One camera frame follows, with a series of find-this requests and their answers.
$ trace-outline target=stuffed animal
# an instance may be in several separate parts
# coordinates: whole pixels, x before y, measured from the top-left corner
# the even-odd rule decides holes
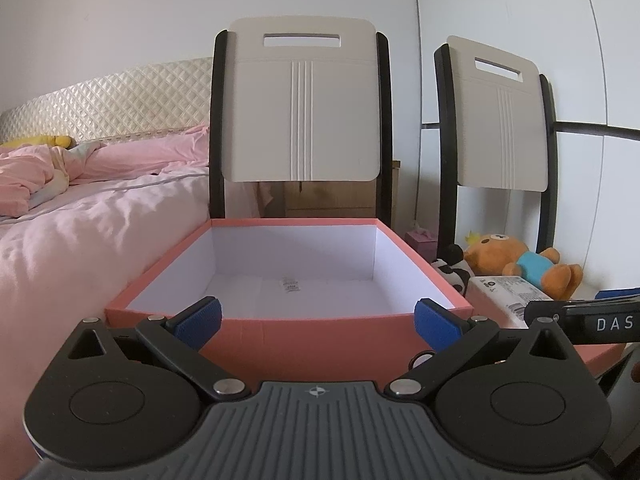
[[[568,300],[582,281],[582,267],[560,263],[553,247],[532,253],[516,238],[485,235],[465,251],[465,260],[478,276],[521,276],[553,300]]]
[[[445,248],[442,259],[437,259],[431,264],[447,280],[447,283],[463,296],[466,294],[469,279],[474,276],[474,272],[464,257],[462,248],[459,245],[452,244]]]

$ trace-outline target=gray ribbed plate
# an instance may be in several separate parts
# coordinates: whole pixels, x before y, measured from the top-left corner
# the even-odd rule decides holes
[[[502,472],[467,458],[417,404],[373,383],[264,383],[213,406],[192,438],[155,462],[81,472],[45,460],[26,480],[602,480],[583,465],[544,475]]]

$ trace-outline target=diamond quilted pattern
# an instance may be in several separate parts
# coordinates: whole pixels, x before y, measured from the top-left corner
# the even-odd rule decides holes
[[[37,97],[0,115],[0,142],[35,135],[134,138],[206,122],[211,65],[210,57],[146,65]]]

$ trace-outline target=yellow pillow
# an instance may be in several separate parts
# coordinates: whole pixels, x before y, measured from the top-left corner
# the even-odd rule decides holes
[[[25,137],[23,139],[9,140],[2,144],[3,148],[17,148],[23,144],[46,144],[47,146],[60,146],[61,148],[69,148],[74,140],[68,135],[36,135],[33,137]]]

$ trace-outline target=pink tissue box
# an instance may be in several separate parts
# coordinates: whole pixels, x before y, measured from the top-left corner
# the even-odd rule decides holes
[[[438,238],[428,232],[427,229],[414,229],[405,233],[404,241],[427,262],[432,263],[435,261]]]

